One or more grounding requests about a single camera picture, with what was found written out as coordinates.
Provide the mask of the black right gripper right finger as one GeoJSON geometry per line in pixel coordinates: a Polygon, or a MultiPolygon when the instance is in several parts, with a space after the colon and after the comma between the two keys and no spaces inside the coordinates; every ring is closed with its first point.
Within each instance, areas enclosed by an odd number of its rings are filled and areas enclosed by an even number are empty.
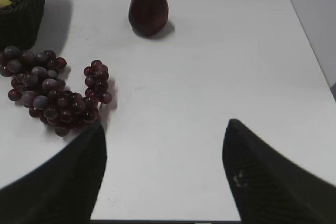
{"type": "Polygon", "coordinates": [[[335,186],[228,122],[223,167],[242,223],[335,223],[335,186]]]}

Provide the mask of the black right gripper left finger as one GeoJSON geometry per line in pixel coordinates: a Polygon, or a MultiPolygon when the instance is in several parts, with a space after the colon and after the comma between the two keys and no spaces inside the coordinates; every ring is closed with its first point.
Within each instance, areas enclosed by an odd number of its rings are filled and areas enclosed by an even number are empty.
{"type": "Polygon", "coordinates": [[[90,223],[107,162],[94,123],[44,164],[1,189],[1,223],[90,223]]]}

